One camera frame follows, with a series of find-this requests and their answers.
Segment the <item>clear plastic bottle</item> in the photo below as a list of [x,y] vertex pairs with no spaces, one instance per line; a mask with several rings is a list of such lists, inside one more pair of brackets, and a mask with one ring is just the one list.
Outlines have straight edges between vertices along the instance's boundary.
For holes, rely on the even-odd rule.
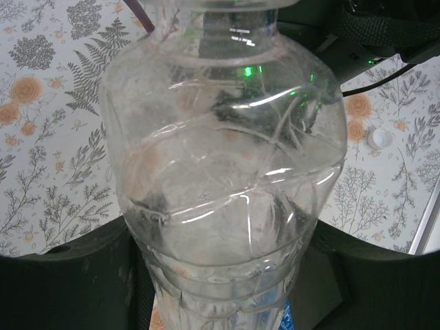
[[152,0],[106,70],[118,201],[169,330],[272,330],[347,149],[339,84],[276,30],[294,0]]

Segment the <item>black cable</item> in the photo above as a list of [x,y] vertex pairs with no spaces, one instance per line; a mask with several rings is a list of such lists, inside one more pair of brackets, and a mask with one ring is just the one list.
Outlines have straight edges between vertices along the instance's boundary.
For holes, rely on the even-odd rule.
[[400,70],[396,71],[394,74],[392,74],[391,76],[382,79],[381,81],[378,81],[375,84],[366,86],[366,87],[362,87],[362,88],[358,88],[358,89],[353,89],[351,91],[343,91],[342,92],[342,96],[347,97],[350,95],[355,95],[355,94],[360,94],[360,93],[364,93],[365,91],[370,91],[376,87],[382,86],[388,82],[390,82],[393,79],[396,79],[397,77],[401,76],[402,74],[404,74],[405,72],[410,71],[413,67],[415,67],[417,64],[407,64],[404,67],[402,67]]

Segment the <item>black strap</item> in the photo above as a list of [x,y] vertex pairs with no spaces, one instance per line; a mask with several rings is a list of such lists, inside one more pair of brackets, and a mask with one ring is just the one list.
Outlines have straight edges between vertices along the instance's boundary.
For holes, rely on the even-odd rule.
[[440,25],[383,16],[355,16],[335,9],[326,30],[341,39],[370,46],[412,47],[440,37]]

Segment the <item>floral pattern background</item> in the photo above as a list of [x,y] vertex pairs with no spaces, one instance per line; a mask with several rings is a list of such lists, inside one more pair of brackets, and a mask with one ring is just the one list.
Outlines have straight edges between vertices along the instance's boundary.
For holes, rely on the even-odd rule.
[[[120,215],[98,86],[144,33],[118,0],[0,0],[0,254],[46,252]],[[402,65],[384,61],[343,89]],[[407,252],[440,173],[440,60],[347,98],[346,109],[346,166],[321,219]],[[366,141],[378,127],[395,136],[383,151]]]

